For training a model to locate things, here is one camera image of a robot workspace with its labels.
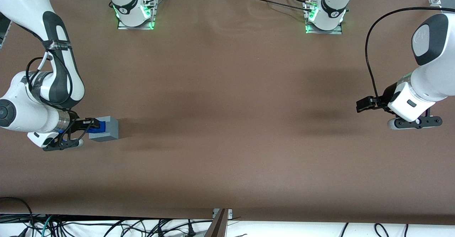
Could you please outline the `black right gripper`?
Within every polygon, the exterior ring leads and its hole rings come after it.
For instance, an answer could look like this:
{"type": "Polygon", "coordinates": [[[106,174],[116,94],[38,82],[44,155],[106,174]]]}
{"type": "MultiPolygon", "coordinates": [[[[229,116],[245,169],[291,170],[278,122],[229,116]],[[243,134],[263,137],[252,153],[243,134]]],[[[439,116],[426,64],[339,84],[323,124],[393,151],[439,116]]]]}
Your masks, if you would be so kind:
{"type": "Polygon", "coordinates": [[[67,127],[66,140],[68,144],[79,144],[79,141],[90,129],[95,129],[95,125],[99,125],[99,120],[96,118],[80,118],[75,111],[68,111],[70,116],[70,124],[67,127]],[[84,132],[76,139],[71,138],[71,134],[83,130],[84,132]]]}

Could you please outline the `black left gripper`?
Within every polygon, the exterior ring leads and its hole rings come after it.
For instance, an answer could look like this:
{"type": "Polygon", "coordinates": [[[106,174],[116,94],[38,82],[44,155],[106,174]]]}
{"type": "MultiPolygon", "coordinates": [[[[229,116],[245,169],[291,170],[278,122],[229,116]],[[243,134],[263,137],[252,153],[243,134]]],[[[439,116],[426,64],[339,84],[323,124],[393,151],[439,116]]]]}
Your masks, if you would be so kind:
{"type": "Polygon", "coordinates": [[[397,114],[388,106],[388,104],[394,99],[396,87],[397,82],[388,86],[381,96],[369,96],[356,101],[357,113],[370,110],[374,107],[380,107],[385,112],[388,112],[390,114],[397,114]]]}

